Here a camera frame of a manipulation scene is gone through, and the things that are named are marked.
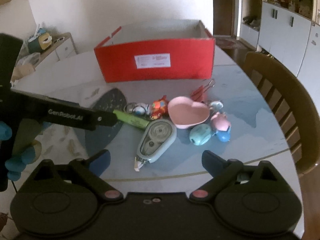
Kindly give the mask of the blue gloved left hand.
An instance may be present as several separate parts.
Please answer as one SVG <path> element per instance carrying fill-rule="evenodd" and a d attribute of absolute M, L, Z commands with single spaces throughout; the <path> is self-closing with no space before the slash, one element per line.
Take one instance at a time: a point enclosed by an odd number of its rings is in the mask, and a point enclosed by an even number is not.
<path fill-rule="evenodd" d="M 41 153 L 35 139 L 44 130 L 44 123 L 24 119 L 14 134 L 12 128 L 1 122 L 1 189 L 8 181 L 18 181 L 26 166 L 35 162 Z"/>

